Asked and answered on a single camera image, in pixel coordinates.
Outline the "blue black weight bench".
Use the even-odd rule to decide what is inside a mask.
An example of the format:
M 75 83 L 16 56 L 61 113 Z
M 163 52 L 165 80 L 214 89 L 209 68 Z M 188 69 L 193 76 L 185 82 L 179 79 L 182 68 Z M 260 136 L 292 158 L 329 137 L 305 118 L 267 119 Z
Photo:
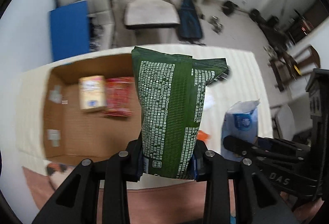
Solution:
M 192 0 L 182 0 L 178 10 L 180 24 L 177 28 L 179 40 L 197 44 L 203 38 L 202 27 Z

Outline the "barbell on floor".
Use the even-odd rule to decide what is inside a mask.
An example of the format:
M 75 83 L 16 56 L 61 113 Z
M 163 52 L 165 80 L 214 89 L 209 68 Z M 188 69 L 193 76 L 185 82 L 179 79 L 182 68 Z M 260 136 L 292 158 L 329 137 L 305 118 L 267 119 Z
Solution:
M 230 16 L 236 11 L 238 11 L 240 13 L 247 14 L 249 18 L 256 23 L 258 23 L 260 19 L 260 12 L 257 9 L 251 9 L 250 11 L 247 11 L 246 9 L 239 7 L 237 4 L 233 3 L 230 0 L 224 1 L 221 5 L 221 9 L 223 14 L 225 14 L 226 16 Z

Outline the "blue foam mat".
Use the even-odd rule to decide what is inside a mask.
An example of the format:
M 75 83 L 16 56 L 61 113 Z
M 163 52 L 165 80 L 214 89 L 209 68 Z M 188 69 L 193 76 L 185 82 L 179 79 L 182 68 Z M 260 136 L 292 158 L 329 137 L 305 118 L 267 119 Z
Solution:
M 72 3 L 50 11 L 50 37 L 54 62 L 89 53 L 87 2 Z

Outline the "green snack bag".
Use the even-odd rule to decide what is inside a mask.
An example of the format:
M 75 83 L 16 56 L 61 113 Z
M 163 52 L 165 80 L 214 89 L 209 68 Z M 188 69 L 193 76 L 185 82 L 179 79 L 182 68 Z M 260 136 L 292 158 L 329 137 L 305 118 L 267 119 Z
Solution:
M 131 54 L 142 112 L 144 173 L 192 179 L 189 163 L 206 87 L 227 71 L 226 60 L 194 59 L 141 47 L 135 47 Z

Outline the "white chair with jacket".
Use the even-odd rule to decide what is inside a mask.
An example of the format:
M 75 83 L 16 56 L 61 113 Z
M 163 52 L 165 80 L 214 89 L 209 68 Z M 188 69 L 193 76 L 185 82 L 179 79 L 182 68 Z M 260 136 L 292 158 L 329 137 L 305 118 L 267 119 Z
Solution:
M 175 28 L 180 18 L 176 7 L 164 0 L 134 0 L 126 6 L 123 23 L 128 30 Z

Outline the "white chair right side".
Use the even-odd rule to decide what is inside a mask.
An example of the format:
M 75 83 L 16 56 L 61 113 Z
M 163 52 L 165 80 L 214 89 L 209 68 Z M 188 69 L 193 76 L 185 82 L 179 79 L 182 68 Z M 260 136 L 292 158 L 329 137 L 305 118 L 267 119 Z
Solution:
M 289 105 L 281 104 L 270 107 L 274 137 L 292 141 L 295 135 L 295 121 Z

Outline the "blue tissue pack with bear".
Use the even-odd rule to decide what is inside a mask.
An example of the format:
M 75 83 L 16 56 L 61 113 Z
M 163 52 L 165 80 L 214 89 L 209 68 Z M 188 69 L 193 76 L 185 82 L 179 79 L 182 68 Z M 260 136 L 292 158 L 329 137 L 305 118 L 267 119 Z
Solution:
M 237 102 L 225 113 L 221 129 L 223 158 L 232 161 L 241 160 L 241 157 L 224 147 L 224 138 L 229 135 L 255 143 L 258 136 L 258 105 L 259 101 Z

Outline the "white quilted chair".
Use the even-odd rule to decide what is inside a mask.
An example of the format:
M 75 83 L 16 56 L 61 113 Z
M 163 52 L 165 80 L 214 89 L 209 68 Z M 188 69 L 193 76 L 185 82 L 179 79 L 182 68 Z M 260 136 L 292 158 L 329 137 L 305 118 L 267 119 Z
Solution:
M 115 20 L 111 0 L 55 0 L 57 7 L 82 1 L 87 2 L 88 17 L 91 22 L 103 28 L 102 35 L 98 40 L 99 50 L 110 49 L 115 37 Z

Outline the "yellow tissue pack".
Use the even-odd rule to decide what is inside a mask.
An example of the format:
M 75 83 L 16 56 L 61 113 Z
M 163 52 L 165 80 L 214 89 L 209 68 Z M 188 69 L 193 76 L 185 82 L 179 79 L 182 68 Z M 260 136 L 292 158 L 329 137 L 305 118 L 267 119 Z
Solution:
M 79 79 L 80 109 L 85 112 L 95 112 L 106 107 L 105 78 L 96 75 Z

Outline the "orange snack bag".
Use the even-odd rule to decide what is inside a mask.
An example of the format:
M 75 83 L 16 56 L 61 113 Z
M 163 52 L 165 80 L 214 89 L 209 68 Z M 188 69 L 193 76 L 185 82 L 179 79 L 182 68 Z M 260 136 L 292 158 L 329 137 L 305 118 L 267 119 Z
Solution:
M 210 135 L 203 132 L 202 130 L 199 130 L 197 133 L 197 139 L 203 142 L 206 142 L 210 138 Z

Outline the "red snack bag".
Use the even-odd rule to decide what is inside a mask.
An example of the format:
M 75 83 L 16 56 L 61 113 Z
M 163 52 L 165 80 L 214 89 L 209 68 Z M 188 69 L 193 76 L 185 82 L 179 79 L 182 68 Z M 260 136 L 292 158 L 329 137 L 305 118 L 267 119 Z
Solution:
M 130 117 L 132 109 L 130 96 L 133 78 L 109 78 L 105 82 L 106 108 L 103 114 L 107 117 Z

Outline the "chrome dumbbells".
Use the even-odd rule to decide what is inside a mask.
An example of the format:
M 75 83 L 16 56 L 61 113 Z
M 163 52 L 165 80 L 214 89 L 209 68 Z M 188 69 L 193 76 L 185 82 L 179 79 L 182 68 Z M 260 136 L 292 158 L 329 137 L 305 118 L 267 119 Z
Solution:
M 216 33 L 219 34 L 223 31 L 223 25 L 220 23 L 219 17 L 212 15 L 208 22 L 212 25 L 212 30 Z

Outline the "cardboard box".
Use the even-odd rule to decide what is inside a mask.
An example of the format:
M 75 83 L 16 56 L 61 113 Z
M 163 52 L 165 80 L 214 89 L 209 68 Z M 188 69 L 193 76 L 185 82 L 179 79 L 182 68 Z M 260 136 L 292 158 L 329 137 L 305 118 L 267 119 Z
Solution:
M 138 138 L 141 108 L 135 86 L 128 98 L 132 115 L 106 116 L 103 110 L 80 108 L 80 78 L 133 77 L 129 53 L 70 62 L 50 70 L 43 111 L 45 157 L 52 162 L 77 165 L 85 158 L 106 160 Z

